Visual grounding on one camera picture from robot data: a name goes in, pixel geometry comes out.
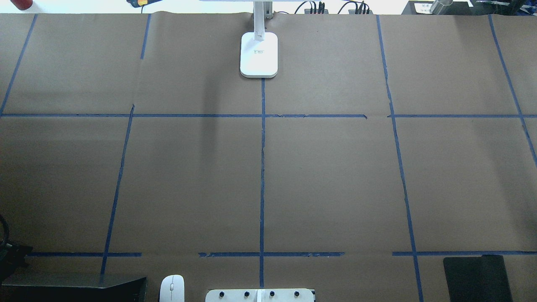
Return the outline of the white computer mouse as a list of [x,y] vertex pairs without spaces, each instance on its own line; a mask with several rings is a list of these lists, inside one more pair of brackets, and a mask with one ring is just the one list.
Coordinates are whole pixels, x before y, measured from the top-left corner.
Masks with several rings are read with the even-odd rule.
[[185,301],[185,281],[181,275],[169,275],[163,279],[159,291],[159,301]]

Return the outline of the black mouse pad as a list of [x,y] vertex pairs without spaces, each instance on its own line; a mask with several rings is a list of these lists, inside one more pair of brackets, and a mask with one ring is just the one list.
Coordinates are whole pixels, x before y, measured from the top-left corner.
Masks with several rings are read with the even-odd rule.
[[504,257],[445,257],[443,267],[451,302],[512,302]]

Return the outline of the grey laptop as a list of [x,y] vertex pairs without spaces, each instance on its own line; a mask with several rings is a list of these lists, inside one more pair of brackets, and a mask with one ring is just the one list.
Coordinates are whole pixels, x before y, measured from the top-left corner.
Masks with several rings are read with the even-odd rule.
[[147,277],[85,273],[23,273],[1,285],[2,302],[144,302]]

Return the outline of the white desk lamp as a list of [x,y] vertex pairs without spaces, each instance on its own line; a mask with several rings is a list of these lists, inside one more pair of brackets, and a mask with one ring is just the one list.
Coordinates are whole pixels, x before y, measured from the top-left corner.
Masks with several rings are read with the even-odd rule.
[[240,74],[245,78],[274,78],[279,70],[279,39],[268,32],[267,19],[273,18],[274,0],[251,0],[252,29],[240,38]]

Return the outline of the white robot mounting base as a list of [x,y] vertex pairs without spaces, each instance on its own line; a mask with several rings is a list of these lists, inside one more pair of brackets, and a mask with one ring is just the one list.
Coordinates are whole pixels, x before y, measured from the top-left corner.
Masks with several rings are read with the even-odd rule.
[[315,302],[314,291],[306,288],[210,290],[206,302]]

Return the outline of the yellow black tool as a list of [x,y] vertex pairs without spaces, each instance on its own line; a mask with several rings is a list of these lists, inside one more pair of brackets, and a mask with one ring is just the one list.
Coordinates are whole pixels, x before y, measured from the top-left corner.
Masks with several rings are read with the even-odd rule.
[[133,8],[141,8],[142,6],[160,2],[161,0],[126,0]]

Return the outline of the silver metal cylinder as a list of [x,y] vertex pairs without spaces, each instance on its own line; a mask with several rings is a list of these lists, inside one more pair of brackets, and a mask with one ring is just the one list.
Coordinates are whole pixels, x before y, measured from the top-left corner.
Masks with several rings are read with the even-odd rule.
[[454,0],[434,0],[429,12],[432,15],[447,15]]

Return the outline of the red object at table edge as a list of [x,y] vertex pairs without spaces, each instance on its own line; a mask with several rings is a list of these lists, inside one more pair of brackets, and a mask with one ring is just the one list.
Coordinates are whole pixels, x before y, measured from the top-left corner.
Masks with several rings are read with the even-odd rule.
[[11,0],[11,3],[20,11],[25,11],[32,7],[33,0]]

